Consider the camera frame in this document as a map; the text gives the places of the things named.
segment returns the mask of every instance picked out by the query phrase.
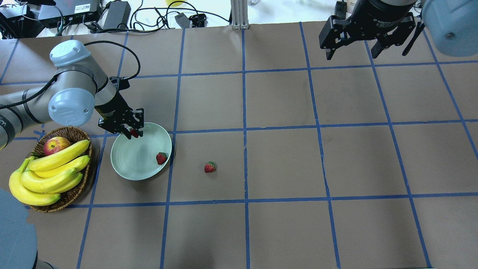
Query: strawberry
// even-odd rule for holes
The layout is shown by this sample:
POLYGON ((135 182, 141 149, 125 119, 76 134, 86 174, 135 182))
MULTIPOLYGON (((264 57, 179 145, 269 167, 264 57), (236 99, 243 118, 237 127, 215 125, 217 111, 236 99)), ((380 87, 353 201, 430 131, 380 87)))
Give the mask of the strawberry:
POLYGON ((135 129, 130 129, 130 134, 134 136, 134 138, 138 138, 140 136, 135 129))
POLYGON ((213 162, 207 162, 206 165, 204 166, 204 172, 210 173, 214 171, 216 171, 216 164, 213 162))
POLYGON ((158 155, 156 155, 156 161, 158 162, 159 165, 163 164, 166 162, 168 157, 166 156, 166 153, 160 152, 158 155))

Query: fruit basket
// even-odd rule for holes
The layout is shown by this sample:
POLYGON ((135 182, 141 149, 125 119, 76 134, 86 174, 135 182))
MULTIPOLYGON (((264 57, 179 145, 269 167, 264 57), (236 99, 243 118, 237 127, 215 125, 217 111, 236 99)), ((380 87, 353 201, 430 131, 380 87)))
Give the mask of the fruit basket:
POLYGON ((83 178, 81 179, 80 183, 78 183, 78 185, 76 185, 69 191, 61 193, 60 199, 56 203, 46 205, 46 206, 33 206, 33 205, 30 206, 33 210, 42 212, 42 213, 55 212, 69 206, 71 203, 73 203, 74 200, 78 198, 78 196, 81 194, 81 192, 84 190, 85 186, 87 185, 88 179, 90 178, 90 165, 91 165, 91 154, 93 153, 93 145, 91 144, 91 139, 88 136, 88 134, 78 127, 65 126, 65 127, 60 127, 60 128, 52 130, 51 132, 47 133, 36 144, 35 148, 29 155, 36 156, 36 157, 44 157, 45 154, 43 152, 43 146, 45 145, 48 139, 55 136, 64 137, 68 139, 72 144, 75 142, 87 139, 90 142, 88 149, 84 153, 82 153, 80 156, 88 155, 90 157, 90 161, 88 162, 87 166, 81 171, 83 173, 83 178))

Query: barcode label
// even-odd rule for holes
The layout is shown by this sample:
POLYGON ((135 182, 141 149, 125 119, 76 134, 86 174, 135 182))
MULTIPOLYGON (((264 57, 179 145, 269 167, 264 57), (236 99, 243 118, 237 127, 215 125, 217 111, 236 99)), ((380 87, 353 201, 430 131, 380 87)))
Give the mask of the barcode label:
POLYGON ((75 14, 77 13, 82 13, 82 12, 88 12, 91 4, 86 4, 86 5, 78 5, 75 6, 75 14))

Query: round plate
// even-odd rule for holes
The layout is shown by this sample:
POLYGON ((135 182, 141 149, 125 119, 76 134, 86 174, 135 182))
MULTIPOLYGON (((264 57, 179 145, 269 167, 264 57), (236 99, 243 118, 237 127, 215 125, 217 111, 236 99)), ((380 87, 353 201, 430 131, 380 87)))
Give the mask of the round plate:
POLYGON ((129 180, 147 179, 157 174, 169 161, 173 144, 168 132, 154 123, 144 123, 143 137, 128 140, 120 134, 111 149, 111 164, 116 173, 129 180), (166 153, 168 159, 158 165, 156 155, 166 153))

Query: apple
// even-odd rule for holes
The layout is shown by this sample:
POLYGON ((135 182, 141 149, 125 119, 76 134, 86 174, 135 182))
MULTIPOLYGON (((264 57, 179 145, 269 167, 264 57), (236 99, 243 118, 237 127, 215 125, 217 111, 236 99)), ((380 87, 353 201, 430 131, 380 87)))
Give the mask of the apple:
POLYGON ((43 152, 48 156, 69 146, 71 146, 71 142, 68 141, 68 139, 61 136, 55 136, 46 141, 45 146, 43 147, 43 152))

